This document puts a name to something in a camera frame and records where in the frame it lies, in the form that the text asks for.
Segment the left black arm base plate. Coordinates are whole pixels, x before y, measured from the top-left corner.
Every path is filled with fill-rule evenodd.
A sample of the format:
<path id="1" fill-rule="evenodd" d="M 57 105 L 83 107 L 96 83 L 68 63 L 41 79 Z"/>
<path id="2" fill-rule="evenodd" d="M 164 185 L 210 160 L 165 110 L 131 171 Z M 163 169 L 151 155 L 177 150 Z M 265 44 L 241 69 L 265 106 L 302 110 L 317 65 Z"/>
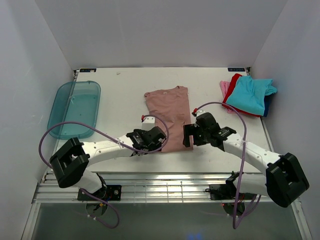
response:
<path id="1" fill-rule="evenodd" d="M 92 195 L 96 198 L 102 199 L 104 201 L 120 201 L 122 194 L 121 185 L 106 185 Z M 94 201 L 95 199 L 85 194 L 83 191 L 79 190 L 77 194 L 78 201 Z"/>

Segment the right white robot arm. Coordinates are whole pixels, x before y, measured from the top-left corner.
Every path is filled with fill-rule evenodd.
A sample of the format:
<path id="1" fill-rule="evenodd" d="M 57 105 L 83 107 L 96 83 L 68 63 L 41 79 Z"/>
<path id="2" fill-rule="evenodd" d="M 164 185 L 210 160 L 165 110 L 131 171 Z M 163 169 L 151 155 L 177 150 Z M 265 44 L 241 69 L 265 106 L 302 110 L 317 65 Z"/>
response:
<path id="1" fill-rule="evenodd" d="M 209 144 L 245 160 L 260 171 L 259 175 L 232 172 L 224 184 L 212 188 L 216 199 L 237 199 L 242 194 L 261 195 L 286 208 L 310 187 L 295 155 L 281 155 L 247 142 L 234 129 L 220 127 L 209 112 L 197 112 L 196 122 L 184 125 L 183 135 L 185 147 Z"/>

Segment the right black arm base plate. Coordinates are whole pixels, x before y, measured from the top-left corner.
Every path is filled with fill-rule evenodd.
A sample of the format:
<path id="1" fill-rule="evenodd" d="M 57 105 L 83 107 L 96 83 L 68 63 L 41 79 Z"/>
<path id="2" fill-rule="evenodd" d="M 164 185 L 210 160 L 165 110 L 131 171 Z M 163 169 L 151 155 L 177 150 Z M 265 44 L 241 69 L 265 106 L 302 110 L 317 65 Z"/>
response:
<path id="1" fill-rule="evenodd" d="M 236 187 L 233 184 L 210 184 L 205 189 L 206 193 L 210 194 L 211 200 L 235 200 Z M 238 201 L 251 200 L 256 195 L 252 193 L 239 193 Z"/>

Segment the dusty pink t shirt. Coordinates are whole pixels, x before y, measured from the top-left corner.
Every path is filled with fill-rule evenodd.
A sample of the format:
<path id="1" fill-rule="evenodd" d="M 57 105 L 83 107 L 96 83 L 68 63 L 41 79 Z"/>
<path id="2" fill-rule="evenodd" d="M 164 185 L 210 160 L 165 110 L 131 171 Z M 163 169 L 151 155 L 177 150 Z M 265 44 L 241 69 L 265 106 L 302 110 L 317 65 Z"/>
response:
<path id="1" fill-rule="evenodd" d="M 151 115 L 157 116 L 155 125 L 165 133 L 169 132 L 163 153 L 192 151 L 193 146 L 183 145 L 184 125 L 191 124 L 191 111 L 188 88 L 176 86 L 172 89 L 160 89 L 144 94 L 146 106 Z"/>

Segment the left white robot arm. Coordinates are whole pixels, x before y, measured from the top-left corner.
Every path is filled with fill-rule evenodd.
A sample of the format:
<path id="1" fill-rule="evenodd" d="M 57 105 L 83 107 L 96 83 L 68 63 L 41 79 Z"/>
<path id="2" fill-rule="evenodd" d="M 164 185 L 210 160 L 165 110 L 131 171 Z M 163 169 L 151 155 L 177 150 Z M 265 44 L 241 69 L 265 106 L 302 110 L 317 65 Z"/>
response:
<path id="1" fill-rule="evenodd" d="M 99 174 L 88 170 L 89 166 L 115 158 L 146 155 L 159 149 L 166 138 L 158 126 L 150 130 L 135 129 L 115 140 L 81 142 L 74 137 L 64 143 L 49 163 L 60 188 L 78 187 L 100 200 L 106 195 L 107 185 Z"/>

